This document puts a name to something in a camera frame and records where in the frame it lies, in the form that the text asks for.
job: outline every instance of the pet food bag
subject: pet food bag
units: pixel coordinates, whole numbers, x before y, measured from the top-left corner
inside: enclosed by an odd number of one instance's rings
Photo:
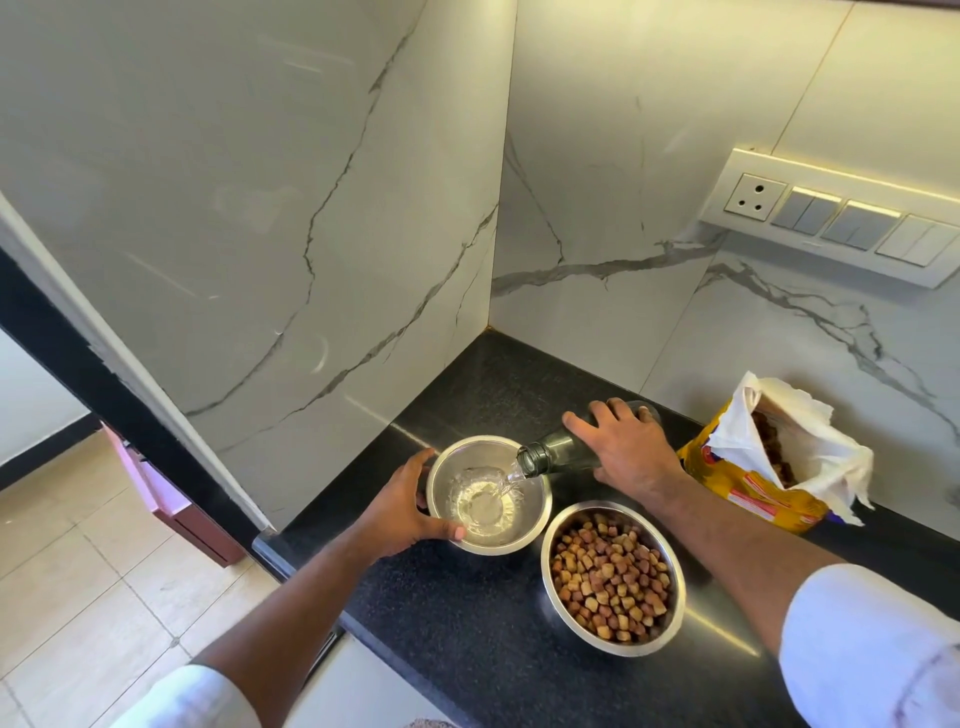
[[[715,494],[793,533],[829,511],[863,525],[851,505],[856,498],[874,507],[867,497],[874,452],[831,426],[832,416],[832,407],[807,392],[747,372],[677,454]]]

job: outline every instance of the black trim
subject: black trim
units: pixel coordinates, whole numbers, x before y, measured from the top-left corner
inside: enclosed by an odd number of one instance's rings
[[[250,550],[258,533],[256,524],[150,408],[90,350],[86,339],[2,250],[0,328],[243,548]]]
[[[59,432],[54,432],[46,440],[15,455],[0,465],[0,491],[13,485],[24,475],[29,475],[41,465],[49,463],[62,452],[67,452],[99,429],[100,418],[92,412],[87,412],[77,422],[70,423]]]

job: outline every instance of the black countertop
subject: black countertop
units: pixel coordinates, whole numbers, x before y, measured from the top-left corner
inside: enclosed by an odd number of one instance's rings
[[[254,550],[289,576],[353,522],[397,465],[429,444],[470,435],[518,442],[554,428],[590,400],[636,395],[486,331],[280,534]],[[660,407],[675,448],[700,426]],[[553,508],[592,498],[636,503],[588,474],[554,476]],[[808,538],[877,570],[960,617],[960,545],[895,513],[861,513],[864,528],[822,522]],[[471,726],[791,725],[776,660],[704,568],[673,542],[687,612],[663,650],[625,660],[548,623],[540,540],[481,557],[422,542],[375,564],[341,616],[346,629],[463,728]]]

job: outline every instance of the metal bowl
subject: metal bowl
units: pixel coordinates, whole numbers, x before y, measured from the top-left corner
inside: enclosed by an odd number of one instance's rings
[[[670,612],[667,615],[668,621],[663,627],[663,631],[658,637],[648,643],[621,644],[601,640],[596,635],[590,633],[584,627],[581,627],[570,616],[560,597],[557,595],[557,589],[553,583],[553,574],[550,572],[550,559],[553,548],[557,541],[563,535],[563,532],[574,523],[580,524],[589,521],[596,513],[602,513],[610,522],[619,522],[621,524],[632,524],[640,527],[643,535],[640,542],[648,548],[655,548],[662,555],[662,560],[668,567],[667,573],[670,575],[670,586],[667,591],[671,594]],[[643,518],[636,511],[631,510],[619,503],[613,503],[608,500],[587,500],[583,503],[575,503],[569,508],[557,514],[557,517],[547,526],[543,534],[543,547],[540,552],[540,572],[543,577],[543,587],[546,589],[547,597],[553,606],[556,615],[560,617],[563,623],[573,630],[584,642],[609,652],[611,655],[620,657],[642,657],[662,649],[670,640],[674,638],[680,630],[680,625],[684,620],[684,608],[686,606],[686,583],[684,582],[684,573],[680,568],[680,562],[677,555],[673,552],[670,544],[652,523]]]
[[[499,468],[508,472],[516,463],[519,443],[495,435],[467,437],[444,450],[430,469],[426,503],[431,516],[460,521],[467,536],[456,542],[465,551],[483,556],[501,556],[530,544],[550,519],[553,495],[546,476],[522,480],[501,499],[501,517],[479,527],[463,517],[462,473],[473,468]]]

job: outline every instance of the glass bottle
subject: glass bottle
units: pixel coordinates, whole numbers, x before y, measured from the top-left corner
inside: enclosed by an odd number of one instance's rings
[[[660,413],[650,402],[628,401],[627,406],[635,413],[641,406],[646,407],[654,420],[660,424]],[[597,424],[590,412],[582,417],[591,425]],[[523,471],[524,477],[536,477],[545,473],[575,473],[600,466],[600,459],[587,443],[562,425],[559,429],[517,450],[516,462]]]

